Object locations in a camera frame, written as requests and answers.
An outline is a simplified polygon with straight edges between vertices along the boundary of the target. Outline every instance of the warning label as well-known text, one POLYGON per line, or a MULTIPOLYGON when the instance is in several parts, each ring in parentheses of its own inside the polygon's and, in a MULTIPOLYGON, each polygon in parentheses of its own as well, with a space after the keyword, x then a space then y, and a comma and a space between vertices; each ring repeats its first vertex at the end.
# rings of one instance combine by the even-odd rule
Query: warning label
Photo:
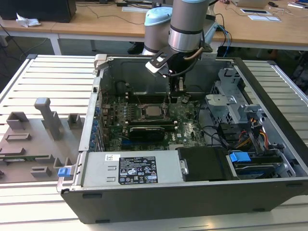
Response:
POLYGON ((158 183, 155 156, 119 159, 120 184, 158 183))

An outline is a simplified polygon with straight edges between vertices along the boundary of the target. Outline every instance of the blue latch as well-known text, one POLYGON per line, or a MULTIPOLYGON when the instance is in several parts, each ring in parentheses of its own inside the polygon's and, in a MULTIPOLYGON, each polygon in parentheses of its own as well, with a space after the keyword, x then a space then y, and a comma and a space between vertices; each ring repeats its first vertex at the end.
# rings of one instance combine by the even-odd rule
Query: blue latch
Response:
POLYGON ((71 168, 70 167, 62 167, 58 171, 58 177, 70 177, 71 176, 71 168))
POLYGON ((234 152, 229 157, 232 162, 251 162, 249 154, 245 152, 234 152))

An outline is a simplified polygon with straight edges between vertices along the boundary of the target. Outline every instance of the red wire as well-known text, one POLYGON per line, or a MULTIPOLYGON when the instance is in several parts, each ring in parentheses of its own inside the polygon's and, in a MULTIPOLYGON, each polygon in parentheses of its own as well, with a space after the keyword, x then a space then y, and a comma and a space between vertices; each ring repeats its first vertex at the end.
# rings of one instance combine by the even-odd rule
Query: red wire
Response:
POLYGON ((239 136, 239 142, 241 141, 241 136, 244 134, 244 133, 246 133, 247 131, 242 131, 241 132, 241 134, 240 134, 240 136, 239 136))

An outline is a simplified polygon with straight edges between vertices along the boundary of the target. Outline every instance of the white paper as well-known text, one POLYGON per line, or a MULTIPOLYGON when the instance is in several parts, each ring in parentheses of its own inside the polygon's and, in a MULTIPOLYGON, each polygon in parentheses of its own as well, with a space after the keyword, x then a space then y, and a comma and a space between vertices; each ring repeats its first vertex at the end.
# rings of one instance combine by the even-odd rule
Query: white paper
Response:
POLYGON ((16 22, 21 26, 28 28, 29 26, 39 26, 40 25, 38 19, 36 19, 36 18, 28 19, 28 18, 24 18, 24 17, 20 16, 17 13, 16 13, 16 15, 17 15, 16 22))
POLYGON ((249 15, 248 16, 251 20, 258 20, 258 21, 268 21, 268 22, 280 22, 280 19, 277 17, 272 16, 258 16, 258 15, 249 15))

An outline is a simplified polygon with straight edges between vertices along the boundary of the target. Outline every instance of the black bracket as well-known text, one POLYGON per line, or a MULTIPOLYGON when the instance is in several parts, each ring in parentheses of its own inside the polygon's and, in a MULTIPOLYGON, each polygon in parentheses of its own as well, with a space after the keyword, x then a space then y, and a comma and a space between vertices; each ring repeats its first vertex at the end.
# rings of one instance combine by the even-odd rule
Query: black bracket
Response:
POLYGON ((161 49, 153 58, 150 60, 150 64, 154 66, 155 68, 162 67, 170 58, 172 58, 174 55, 178 54, 178 51, 175 51, 171 49, 169 46, 164 47, 161 49), (163 60, 158 61, 157 59, 162 56, 163 60))

